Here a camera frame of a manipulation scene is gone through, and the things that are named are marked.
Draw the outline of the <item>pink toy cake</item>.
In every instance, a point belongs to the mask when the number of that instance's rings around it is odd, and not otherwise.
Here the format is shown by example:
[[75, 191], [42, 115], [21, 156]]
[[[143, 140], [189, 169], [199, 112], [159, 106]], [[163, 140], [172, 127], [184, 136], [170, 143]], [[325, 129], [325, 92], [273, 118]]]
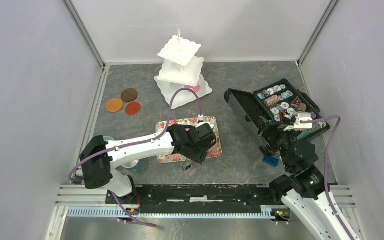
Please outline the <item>pink toy cake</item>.
[[196, 86], [187, 85], [186, 87], [191, 89], [195, 93], [198, 93], [200, 91], [200, 88], [201, 88], [200, 85], [196, 85]]

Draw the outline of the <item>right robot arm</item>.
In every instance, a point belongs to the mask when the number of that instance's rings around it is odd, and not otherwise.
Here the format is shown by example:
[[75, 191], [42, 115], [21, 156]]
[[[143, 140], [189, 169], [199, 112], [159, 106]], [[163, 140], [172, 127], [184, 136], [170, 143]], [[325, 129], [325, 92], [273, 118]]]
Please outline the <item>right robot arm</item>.
[[315, 146], [307, 140], [296, 140], [294, 133], [311, 129], [314, 125], [336, 119], [329, 137], [332, 143], [341, 117], [331, 115], [312, 119], [310, 113], [296, 112], [291, 124], [260, 118], [263, 127], [259, 134], [271, 140], [277, 147], [283, 167], [290, 175], [282, 175], [269, 184], [269, 199], [284, 204], [318, 240], [357, 240], [353, 230], [341, 212], [327, 181], [328, 171], [320, 172], [315, 162], [319, 159]]

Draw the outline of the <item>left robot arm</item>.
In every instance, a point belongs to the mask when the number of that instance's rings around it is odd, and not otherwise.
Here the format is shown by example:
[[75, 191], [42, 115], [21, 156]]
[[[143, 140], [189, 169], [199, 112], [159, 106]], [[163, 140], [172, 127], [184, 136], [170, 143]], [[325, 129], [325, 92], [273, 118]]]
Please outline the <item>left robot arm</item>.
[[80, 154], [86, 189], [104, 188], [125, 204], [133, 203], [137, 190], [131, 176], [120, 173], [123, 164], [154, 156], [180, 154], [203, 164], [217, 142], [214, 124], [201, 121], [197, 126], [173, 124], [160, 132], [128, 140], [105, 141], [95, 136]]

